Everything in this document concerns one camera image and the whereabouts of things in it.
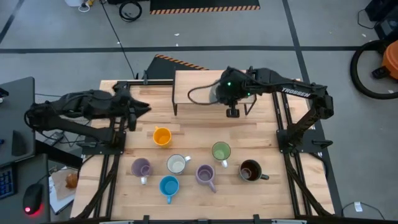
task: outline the hazard stripe tape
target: hazard stripe tape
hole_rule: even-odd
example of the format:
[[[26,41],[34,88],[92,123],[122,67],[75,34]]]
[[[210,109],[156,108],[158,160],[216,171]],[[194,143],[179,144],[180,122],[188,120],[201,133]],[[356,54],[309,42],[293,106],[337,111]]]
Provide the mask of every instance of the hazard stripe tape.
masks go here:
[[[169,60],[169,61],[174,62],[174,63],[180,63],[180,64],[182,64],[182,65],[185,65],[185,66],[188,66],[188,67],[192,67],[192,68],[195,68],[195,69],[197,69],[197,70],[208,70],[208,69],[205,68],[205,67],[202,67],[202,66],[199,66],[199,65],[194,65],[194,64],[192,64],[192,63],[184,62],[184,61],[181,61],[181,60],[177,60],[177,59],[175,59],[175,58],[168,57],[168,56],[166,56],[166,55],[159,55],[159,54],[157,54],[157,55],[155,55],[155,57],[162,58],[162,59],[165,59],[165,60]]]
[[[247,11],[260,10],[260,6],[225,6],[225,7],[202,7],[190,9],[160,9],[152,10],[151,15],[159,14],[180,14],[180,13],[194,13],[194,12],[226,12],[226,11]]]

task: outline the green mug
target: green mug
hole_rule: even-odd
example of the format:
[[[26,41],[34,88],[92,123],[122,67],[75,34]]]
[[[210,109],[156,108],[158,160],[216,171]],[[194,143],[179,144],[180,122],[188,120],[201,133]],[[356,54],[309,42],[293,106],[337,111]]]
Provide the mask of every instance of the green mug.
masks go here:
[[[217,142],[211,148],[211,153],[217,161],[221,162],[221,165],[223,165],[224,168],[228,167],[226,160],[231,155],[231,148],[228,144],[225,142]]]

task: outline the wooden table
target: wooden table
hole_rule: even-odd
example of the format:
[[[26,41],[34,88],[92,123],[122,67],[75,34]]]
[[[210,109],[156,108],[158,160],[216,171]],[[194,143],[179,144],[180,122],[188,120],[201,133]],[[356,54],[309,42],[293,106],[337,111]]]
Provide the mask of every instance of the wooden table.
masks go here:
[[[115,83],[104,80],[100,89],[112,92]],[[252,219],[253,214],[259,214],[260,218],[294,217],[283,155],[275,136],[277,121],[271,95],[259,96],[249,116],[227,118],[226,106],[221,105],[181,105],[178,116],[174,116],[170,103],[172,86],[133,86],[131,93],[135,99],[149,103],[152,111],[139,118],[135,132],[127,132],[114,195],[113,220],[142,220],[144,215],[150,215],[151,220]],[[296,122],[307,112],[307,102],[296,96],[288,99]],[[109,121],[97,120],[92,125],[99,128],[108,124]],[[155,145],[152,140],[155,126],[171,130],[171,148]],[[227,169],[212,158],[210,150],[217,141],[225,141],[232,148]],[[166,161],[172,154],[191,156],[192,160],[183,175],[177,176],[180,191],[172,204],[167,205],[160,194],[159,182],[163,176],[171,175]],[[140,157],[147,158],[154,166],[145,186],[131,174],[131,164]],[[258,161],[270,179],[255,183],[242,181],[238,166],[246,159]],[[78,215],[96,192],[102,161],[103,156],[95,156],[82,167],[71,217]],[[308,154],[302,154],[301,161],[308,188],[325,209],[334,213],[322,163]],[[209,187],[197,184],[194,173],[201,164],[215,168],[216,194]],[[299,188],[296,189],[303,213],[302,196]],[[107,198],[105,192],[101,215],[105,214]]]
[[[198,86],[208,86],[220,79],[221,74],[224,70],[208,70],[208,71],[175,71],[173,93],[172,93],[172,104],[174,109],[174,115],[177,115],[177,105],[179,104],[193,104],[188,99],[188,92]],[[211,103],[210,95],[211,87],[202,88],[192,91],[190,96],[191,99],[198,103]],[[250,109],[247,109],[247,104],[254,104],[257,100],[256,95],[251,95],[250,97],[244,98],[238,101],[238,104],[243,104],[245,115],[248,115]]]

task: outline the purple mug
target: purple mug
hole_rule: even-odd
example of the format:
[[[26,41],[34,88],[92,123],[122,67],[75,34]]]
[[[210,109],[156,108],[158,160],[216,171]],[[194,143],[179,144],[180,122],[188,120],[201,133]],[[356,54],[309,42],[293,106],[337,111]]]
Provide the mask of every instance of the purple mug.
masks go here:
[[[214,193],[216,193],[216,187],[213,183],[215,175],[215,170],[209,165],[201,165],[195,172],[197,182],[202,185],[209,185],[210,189]]]
[[[152,167],[147,159],[136,159],[131,165],[131,173],[136,177],[141,177],[141,183],[147,184],[147,177],[152,174]]]

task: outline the concrete floor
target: concrete floor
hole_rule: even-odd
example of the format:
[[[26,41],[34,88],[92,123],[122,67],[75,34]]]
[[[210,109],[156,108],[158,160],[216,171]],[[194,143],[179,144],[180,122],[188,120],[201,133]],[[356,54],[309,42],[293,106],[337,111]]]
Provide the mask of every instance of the concrete floor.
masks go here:
[[[356,23],[356,13],[370,0],[259,0],[261,10],[211,12],[197,14],[149,15],[149,2],[142,2],[142,17],[125,23],[116,6],[105,5],[111,22],[124,47],[185,46],[294,46],[283,3],[288,3],[298,43],[307,46],[359,46],[376,40],[373,30]],[[18,0],[0,1],[0,30],[14,11]],[[367,16],[361,20],[371,25]],[[98,88],[103,79],[131,79],[132,73],[123,53],[34,53],[2,54],[2,49],[70,49],[116,48],[118,40],[100,4],[90,12],[80,13],[63,0],[25,0],[17,11],[4,38],[0,35],[0,83],[33,76],[36,93],[62,95],[71,91]],[[303,66],[309,79],[329,86],[334,97],[335,115],[322,121],[341,203],[362,201],[377,207],[386,219],[398,220],[398,163],[395,131],[398,121],[396,100],[380,101],[358,93],[349,79],[349,62],[353,52],[339,48],[332,51],[304,51],[303,63],[291,50],[225,50],[225,51],[156,51],[128,52],[135,73],[142,74],[155,54],[164,54],[223,70],[227,65],[246,69],[248,66],[269,67],[290,78],[303,78]],[[366,52],[358,70],[372,90],[398,91],[390,80],[370,79],[380,56]],[[37,96],[37,101],[56,98]],[[381,218],[371,208],[364,212],[345,210],[347,217]],[[68,217],[68,211],[54,220]]]

